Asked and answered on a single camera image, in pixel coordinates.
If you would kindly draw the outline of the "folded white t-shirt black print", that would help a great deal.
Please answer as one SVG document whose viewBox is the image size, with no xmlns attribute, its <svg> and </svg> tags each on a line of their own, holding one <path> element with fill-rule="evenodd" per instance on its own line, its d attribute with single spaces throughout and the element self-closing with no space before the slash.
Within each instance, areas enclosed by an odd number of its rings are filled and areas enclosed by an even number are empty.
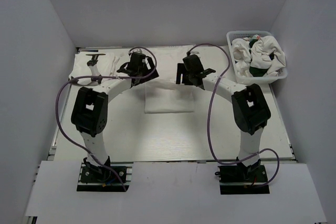
<svg viewBox="0 0 336 224">
<path fill-rule="evenodd" d="M 75 61 L 72 72 L 68 79 L 74 79 L 80 76 L 90 76 L 76 81 L 78 85 L 96 86 L 101 81 L 96 81 L 91 76 L 114 76 L 117 70 L 117 64 L 123 58 L 124 53 L 115 54 L 108 52 L 88 52 L 82 51 L 75 54 Z"/>
</svg>

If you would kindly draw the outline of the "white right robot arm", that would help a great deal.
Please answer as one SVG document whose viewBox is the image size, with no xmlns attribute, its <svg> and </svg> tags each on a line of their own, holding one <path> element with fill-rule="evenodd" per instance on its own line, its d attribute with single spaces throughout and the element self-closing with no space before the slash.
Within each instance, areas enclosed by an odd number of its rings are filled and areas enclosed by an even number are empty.
<svg viewBox="0 0 336 224">
<path fill-rule="evenodd" d="M 211 91 L 207 115 L 207 139 L 215 161 L 223 166 L 237 165 L 238 177 L 247 182 L 256 175 L 260 166 L 259 148 L 261 135 L 271 117 L 261 87 L 257 84 L 246 86 L 233 82 L 223 75 L 218 76 L 214 69 L 204 69 L 196 54 L 188 53 L 182 63 L 177 64 L 177 84 L 192 85 Z M 210 132 L 211 111 L 215 96 L 232 104 L 234 121 L 240 129 L 240 149 L 235 162 L 223 163 L 215 155 Z"/>
</svg>

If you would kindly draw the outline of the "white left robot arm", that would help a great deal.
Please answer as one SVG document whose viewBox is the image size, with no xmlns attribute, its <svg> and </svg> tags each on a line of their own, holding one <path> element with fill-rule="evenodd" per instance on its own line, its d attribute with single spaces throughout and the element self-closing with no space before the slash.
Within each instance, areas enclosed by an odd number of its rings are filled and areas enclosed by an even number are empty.
<svg viewBox="0 0 336 224">
<path fill-rule="evenodd" d="M 93 176 L 101 182 L 110 178 L 110 157 L 106 152 L 103 130 L 108 122 L 108 104 L 122 92 L 159 77 L 157 59 L 141 52 L 129 53 L 130 60 L 121 65 L 121 77 L 112 77 L 93 88 L 80 88 L 71 115 L 71 122 L 83 138 L 88 150 L 84 163 L 93 169 Z"/>
</svg>

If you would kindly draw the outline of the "white plastic basket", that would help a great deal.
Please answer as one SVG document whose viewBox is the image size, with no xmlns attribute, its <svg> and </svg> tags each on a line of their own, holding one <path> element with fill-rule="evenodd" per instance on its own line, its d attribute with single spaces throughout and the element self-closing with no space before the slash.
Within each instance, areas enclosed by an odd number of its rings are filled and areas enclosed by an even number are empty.
<svg viewBox="0 0 336 224">
<path fill-rule="evenodd" d="M 287 77 L 285 53 L 270 32 L 236 30 L 226 38 L 238 83 L 271 84 Z"/>
</svg>

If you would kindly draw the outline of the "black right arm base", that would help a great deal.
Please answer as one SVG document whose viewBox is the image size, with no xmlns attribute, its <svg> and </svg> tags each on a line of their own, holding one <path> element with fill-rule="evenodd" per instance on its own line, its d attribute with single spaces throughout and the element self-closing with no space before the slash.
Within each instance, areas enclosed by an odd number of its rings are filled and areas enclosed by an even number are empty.
<svg viewBox="0 0 336 224">
<path fill-rule="evenodd" d="M 261 165 L 247 177 L 238 166 L 219 166 L 215 176 L 219 179 L 221 195 L 263 195 L 270 194 L 266 169 Z"/>
</svg>

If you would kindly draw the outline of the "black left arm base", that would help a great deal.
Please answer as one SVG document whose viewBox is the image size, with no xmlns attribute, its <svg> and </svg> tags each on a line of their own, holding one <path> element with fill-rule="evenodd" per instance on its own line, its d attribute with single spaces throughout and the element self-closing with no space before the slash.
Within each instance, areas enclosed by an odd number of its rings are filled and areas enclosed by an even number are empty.
<svg viewBox="0 0 336 224">
<path fill-rule="evenodd" d="M 111 167 L 118 173 L 125 186 L 125 190 L 116 175 L 111 171 L 107 171 L 106 175 L 98 174 L 82 163 L 77 182 L 77 191 L 102 193 L 126 192 L 130 186 L 133 164 L 111 163 Z"/>
</svg>

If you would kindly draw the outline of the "white t-shirt green trim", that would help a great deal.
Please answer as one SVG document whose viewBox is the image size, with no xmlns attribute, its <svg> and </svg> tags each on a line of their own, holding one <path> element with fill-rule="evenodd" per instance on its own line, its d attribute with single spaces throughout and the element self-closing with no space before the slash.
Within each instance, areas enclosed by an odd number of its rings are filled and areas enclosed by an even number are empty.
<svg viewBox="0 0 336 224">
<path fill-rule="evenodd" d="M 194 112 L 193 87 L 176 84 L 177 64 L 189 49 L 190 46 L 151 49 L 157 58 L 159 77 L 145 83 L 146 114 Z"/>
</svg>

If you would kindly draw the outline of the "white t-shirt cartoon print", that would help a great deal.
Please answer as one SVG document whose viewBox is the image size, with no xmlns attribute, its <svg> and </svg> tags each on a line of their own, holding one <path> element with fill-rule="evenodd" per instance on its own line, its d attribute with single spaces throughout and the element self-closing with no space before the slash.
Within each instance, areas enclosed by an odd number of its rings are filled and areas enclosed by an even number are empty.
<svg viewBox="0 0 336 224">
<path fill-rule="evenodd" d="M 243 77 L 276 77 L 286 66 L 285 53 L 275 37 L 254 34 L 231 43 L 237 72 Z"/>
</svg>

